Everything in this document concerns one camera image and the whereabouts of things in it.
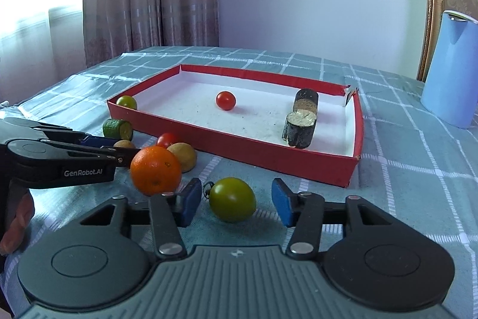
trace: red tray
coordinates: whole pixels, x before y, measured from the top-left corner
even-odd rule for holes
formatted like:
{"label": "red tray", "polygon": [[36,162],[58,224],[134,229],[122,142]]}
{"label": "red tray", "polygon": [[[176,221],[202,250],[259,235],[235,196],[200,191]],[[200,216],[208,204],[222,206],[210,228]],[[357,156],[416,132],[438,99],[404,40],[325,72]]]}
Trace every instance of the red tray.
{"label": "red tray", "polygon": [[[349,86],[295,76],[205,65],[178,65],[108,100],[112,118],[129,121],[152,136],[175,133],[197,150],[277,172],[348,187],[363,142],[358,93],[346,103]],[[319,93],[317,126],[309,148],[281,139],[296,92]],[[216,106],[220,91],[231,91],[231,111]],[[135,97],[138,110],[115,104]]]}

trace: metal pivot screw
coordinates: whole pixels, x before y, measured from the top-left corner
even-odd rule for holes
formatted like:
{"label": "metal pivot screw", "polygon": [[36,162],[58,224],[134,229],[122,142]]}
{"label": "metal pivot screw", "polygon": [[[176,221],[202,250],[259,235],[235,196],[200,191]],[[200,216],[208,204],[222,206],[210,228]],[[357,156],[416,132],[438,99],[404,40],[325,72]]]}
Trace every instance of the metal pivot screw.
{"label": "metal pivot screw", "polygon": [[312,253],[314,247],[308,242],[295,242],[291,245],[291,252],[294,254]]}
{"label": "metal pivot screw", "polygon": [[158,248],[158,251],[163,255],[170,256],[180,254],[180,252],[183,251],[183,247],[177,243],[169,242],[161,245]]}

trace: small potato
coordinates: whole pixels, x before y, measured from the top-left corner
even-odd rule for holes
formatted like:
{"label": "small potato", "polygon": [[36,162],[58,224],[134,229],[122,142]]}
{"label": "small potato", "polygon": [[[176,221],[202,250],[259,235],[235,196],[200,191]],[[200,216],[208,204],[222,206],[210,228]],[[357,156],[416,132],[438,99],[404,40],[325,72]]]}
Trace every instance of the small potato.
{"label": "small potato", "polygon": [[182,173],[189,172],[196,166],[197,153],[191,145],[178,142],[171,145],[168,150],[178,159]]}
{"label": "small potato", "polygon": [[113,145],[113,147],[136,149],[136,146],[134,145],[134,143],[132,143],[131,141],[128,141],[128,140],[118,141]]}

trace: table surface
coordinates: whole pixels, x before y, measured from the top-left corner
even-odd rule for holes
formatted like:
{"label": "table surface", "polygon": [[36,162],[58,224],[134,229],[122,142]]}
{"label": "table surface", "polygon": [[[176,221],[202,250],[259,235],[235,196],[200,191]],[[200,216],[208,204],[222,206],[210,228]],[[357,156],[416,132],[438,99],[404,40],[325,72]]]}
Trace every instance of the table surface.
{"label": "table surface", "polygon": [[[213,64],[356,85],[364,113],[364,145],[350,187],[342,189],[298,177],[266,171],[207,153],[183,180],[202,182],[226,176],[245,180],[256,193],[258,210],[237,225],[218,222],[202,202],[192,225],[181,231],[188,249],[194,244],[285,245],[292,233],[282,226],[271,201],[271,183],[280,177],[293,191],[319,193],[327,201],[343,202],[361,195],[409,224],[453,256],[456,276],[445,306],[460,319],[478,317],[478,123],[468,130],[454,128],[429,113],[420,103],[423,83],[355,65],[316,57],[228,48],[154,47],[89,68],[19,106],[0,111],[2,116],[26,117],[102,135],[109,118],[105,101],[121,91],[180,63]],[[138,147],[151,145],[151,136],[135,133]],[[28,240],[8,257],[0,285],[14,314],[28,303],[18,283],[17,264],[22,251],[43,235],[65,225],[111,196],[126,195],[142,201],[125,169],[114,182],[81,187],[32,190],[36,214]],[[340,225],[323,228],[321,250],[341,237]],[[141,245],[151,244],[151,234]]]}

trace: finger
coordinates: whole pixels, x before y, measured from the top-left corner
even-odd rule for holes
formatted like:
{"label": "finger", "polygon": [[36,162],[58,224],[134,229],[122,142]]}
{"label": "finger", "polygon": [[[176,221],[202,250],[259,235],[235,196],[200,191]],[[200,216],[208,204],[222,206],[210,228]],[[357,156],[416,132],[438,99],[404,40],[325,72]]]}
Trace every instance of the finger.
{"label": "finger", "polygon": [[2,256],[12,254],[22,244],[24,236],[25,228],[18,218],[15,218],[0,241],[0,254]]}
{"label": "finger", "polygon": [[35,205],[33,203],[33,197],[30,191],[28,191],[23,195],[18,204],[16,218],[18,218],[20,225],[26,228],[30,223],[30,220],[32,220],[34,213]]}
{"label": "finger", "polygon": [[28,188],[18,183],[16,180],[11,180],[8,191],[7,210],[5,218],[5,229],[10,226],[17,215],[18,205],[23,196],[30,192]]}

